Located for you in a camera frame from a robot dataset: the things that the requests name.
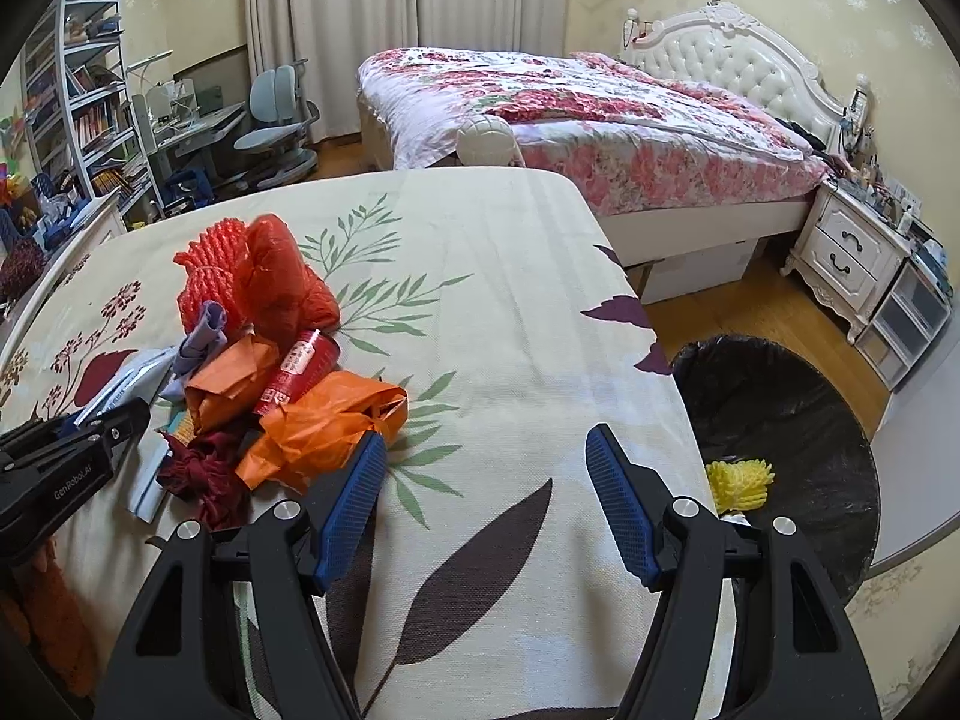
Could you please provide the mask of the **dark red ribbon bundle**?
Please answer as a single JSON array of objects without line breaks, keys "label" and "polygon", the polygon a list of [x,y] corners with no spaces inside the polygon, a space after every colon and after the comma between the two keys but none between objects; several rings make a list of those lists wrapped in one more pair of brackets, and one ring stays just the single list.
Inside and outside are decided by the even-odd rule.
[{"label": "dark red ribbon bundle", "polygon": [[168,493],[194,507],[208,530],[239,528],[249,522],[251,489],[236,472],[244,434],[215,431],[184,442],[164,433],[167,456],[156,479]]}]

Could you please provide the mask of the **yellow foam fruit net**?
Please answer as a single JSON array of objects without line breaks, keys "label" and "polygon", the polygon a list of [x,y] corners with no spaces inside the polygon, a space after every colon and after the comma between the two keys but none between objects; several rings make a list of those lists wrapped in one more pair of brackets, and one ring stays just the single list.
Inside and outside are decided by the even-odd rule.
[{"label": "yellow foam fruit net", "polygon": [[776,478],[770,463],[759,458],[711,461],[706,476],[720,514],[743,514],[763,507]]}]

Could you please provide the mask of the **lavender paper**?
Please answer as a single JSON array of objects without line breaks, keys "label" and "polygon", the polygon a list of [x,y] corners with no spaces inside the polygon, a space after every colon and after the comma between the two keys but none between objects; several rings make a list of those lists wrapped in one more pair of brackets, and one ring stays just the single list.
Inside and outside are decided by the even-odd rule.
[{"label": "lavender paper", "polygon": [[226,309],[217,301],[205,301],[197,325],[179,344],[171,364],[171,377],[160,397],[169,403],[184,403],[185,386],[207,362],[212,362],[228,343]]}]

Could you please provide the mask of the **red foam fruit net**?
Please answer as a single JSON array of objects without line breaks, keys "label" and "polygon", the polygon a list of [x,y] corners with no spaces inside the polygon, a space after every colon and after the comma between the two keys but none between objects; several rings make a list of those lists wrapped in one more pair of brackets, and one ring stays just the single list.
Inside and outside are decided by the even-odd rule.
[{"label": "red foam fruit net", "polygon": [[226,312],[224,334],[229,341],[239,337],[247,319],[235,300],[235,265],[245,246],[245,224],[224,218],[190,241],[172,261],[185,270],[184,288],[178,294],[178,309],[185,333],[197,328],[206,301],[216,302]]}]

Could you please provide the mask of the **orange plastic bag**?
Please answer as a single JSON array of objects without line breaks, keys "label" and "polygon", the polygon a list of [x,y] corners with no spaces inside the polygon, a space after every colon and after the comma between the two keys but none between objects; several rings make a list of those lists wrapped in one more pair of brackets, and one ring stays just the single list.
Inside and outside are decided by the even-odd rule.
[{"label": "orange plastic bag", "polygon": [[254,491],[272,481],[299,494],[320,475],[347,465],[368,431],[391,445],[409,414],[404,387],[335,371],[293,405],[260,418],[262,436],[245,452],[236,473]]}]

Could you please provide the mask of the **red plastic bag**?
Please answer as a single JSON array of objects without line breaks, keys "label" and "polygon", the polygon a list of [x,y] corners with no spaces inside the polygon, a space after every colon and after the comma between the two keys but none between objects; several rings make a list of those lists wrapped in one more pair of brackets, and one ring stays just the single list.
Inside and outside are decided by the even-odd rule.
[{"label": "red plastic bag", "polygon": [[272,213],[257,216],[247,226],[233,291],[254,330],[281,348],[290,348],[304,330],[340,327],[334,293],[304,261],[285,221]]}]

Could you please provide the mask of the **red gold cylindrical can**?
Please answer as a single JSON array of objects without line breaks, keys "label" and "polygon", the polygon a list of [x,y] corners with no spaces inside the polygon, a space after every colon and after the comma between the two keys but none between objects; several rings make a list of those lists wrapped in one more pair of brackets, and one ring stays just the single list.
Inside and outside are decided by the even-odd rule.
[{"label": "red gold cylindrical can", "polygon": [[263,389],[254,413],[265,416],[291,405],[328,376],[340,358],[340,346],[322,330],[304,330],[291,344],[274,377]]}]

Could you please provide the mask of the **orange paper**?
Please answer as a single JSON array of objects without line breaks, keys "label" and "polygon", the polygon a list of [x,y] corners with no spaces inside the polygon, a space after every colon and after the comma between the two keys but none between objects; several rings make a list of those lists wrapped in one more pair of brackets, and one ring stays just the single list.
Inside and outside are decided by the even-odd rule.
[{"label": "orange paper", "polygon": [[249,413],[279,360],[278,346],[259,335],[244,335],[226,346],[184,388],[194,433],[210,433]]}]

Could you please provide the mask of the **black lined trash bin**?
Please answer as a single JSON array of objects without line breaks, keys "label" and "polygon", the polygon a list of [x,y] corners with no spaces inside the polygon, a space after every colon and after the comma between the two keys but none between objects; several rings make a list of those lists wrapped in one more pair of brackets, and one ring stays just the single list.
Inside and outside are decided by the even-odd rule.
[{"label": "black lined trash bin", "polygon": [[850,601],[874,559],[880,493],[871,443],[848,402],[802,356],[745,335],[687,344],[672,374],[704,463],[770,463],[768,500],[748,522],[792,518]]}]

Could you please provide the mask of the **dark red knitted item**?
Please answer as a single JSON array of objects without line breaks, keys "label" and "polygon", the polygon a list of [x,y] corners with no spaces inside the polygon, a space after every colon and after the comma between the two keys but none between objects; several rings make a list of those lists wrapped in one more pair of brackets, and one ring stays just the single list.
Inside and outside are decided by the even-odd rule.
[{"label": "dark red knitted item", "polygon": [[13,244],[0,268],[0,299],[18,301],[36,283],[46,268],[46,254],[33,238]]}]

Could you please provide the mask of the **floral leaf bedsheet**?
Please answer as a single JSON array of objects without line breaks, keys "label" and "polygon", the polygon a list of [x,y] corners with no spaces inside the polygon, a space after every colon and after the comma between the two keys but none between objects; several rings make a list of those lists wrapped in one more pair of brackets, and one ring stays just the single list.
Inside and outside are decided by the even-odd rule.
[{"label": "floral leaf bedsheet", "polygon": [[658,600],[587,476],[607,424],[675,494],[708,483],[679,390],[574,185],[427,169],[291,185],[99,245],[2,369],[2,422],[80,410],[178,343],[178,255],[275,215],[335,294],[340,364],[404,388],[377,511],[316,619],[364,718],[608,718]]}]

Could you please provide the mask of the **plastic drawer storage unit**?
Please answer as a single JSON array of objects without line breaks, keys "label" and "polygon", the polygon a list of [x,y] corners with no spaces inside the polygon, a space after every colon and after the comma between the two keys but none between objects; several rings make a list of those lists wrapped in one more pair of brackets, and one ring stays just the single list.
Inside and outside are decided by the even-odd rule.
[{"label": "plastic drawer storage unit", "polygon": [[923,360],[951,313],[949,294],[924,265],[907,260],[854,348],[885,388],[895,392]]}]

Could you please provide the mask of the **grey study desk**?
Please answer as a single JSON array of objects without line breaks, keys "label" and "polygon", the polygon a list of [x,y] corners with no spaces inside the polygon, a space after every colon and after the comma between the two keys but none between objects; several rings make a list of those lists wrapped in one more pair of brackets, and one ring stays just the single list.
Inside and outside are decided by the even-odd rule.
[{"label": "grey study desk", "polygon": [[218,172],[213,146],[223,142],[242,122],[245,114],[247,107],[244,103],[231,104],[187,122],[183,127],[173,128],[169,135],[161,135],[148,150],[149,164],[156,182],[162,184],[174,174],[172,158],[185,160],[194,156],[199,156],[206,177],[216,181]]}]

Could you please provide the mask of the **white tufted double bed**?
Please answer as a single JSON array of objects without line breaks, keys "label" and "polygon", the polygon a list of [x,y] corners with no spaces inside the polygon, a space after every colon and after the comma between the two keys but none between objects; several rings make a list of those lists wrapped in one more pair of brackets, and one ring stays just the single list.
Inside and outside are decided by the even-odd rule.
[{"label": "white tufted double bed", "polygon": [[626,266],[799,229],[844,115],[814,62],[729,2],[649,25],[628,15],[623,32],[619,55],[371,55],[364,149],[379,169],[558,172]]}]

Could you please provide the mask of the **pink floral quilt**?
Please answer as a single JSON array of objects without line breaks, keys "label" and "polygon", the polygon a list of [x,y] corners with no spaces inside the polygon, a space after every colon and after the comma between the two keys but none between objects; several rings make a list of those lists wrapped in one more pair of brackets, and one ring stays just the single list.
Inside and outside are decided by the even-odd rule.
[{"label": "pink floral quilt", "polygon": [[599,52],[402,47],[364,60],[358,84],[398,171],[438,164],[464,122],[498,115],[526,166],[565,176],[599,218],[781,202],[828,171],[807,140],[747,99]]}]

